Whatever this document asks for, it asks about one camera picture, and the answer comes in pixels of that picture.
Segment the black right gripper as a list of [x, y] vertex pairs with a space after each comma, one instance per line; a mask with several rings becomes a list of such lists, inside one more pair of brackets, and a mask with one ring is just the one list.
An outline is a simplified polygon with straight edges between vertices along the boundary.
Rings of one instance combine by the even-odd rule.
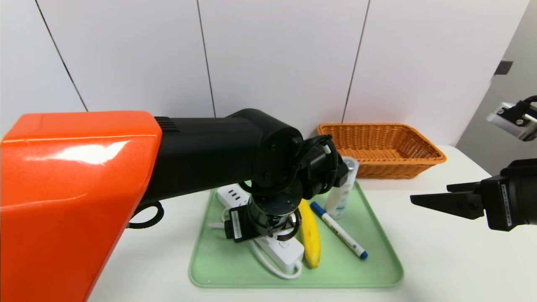
[[[488, 226], [495, 231], [537, 224], [537, 159], [515, 160], [496, 176], [449, 184], [446, 189], [449, 193], [411, 195], [411, 203], [470, 220], [486, 212]], [[481, 196], [474, 194], [480, 190]]]

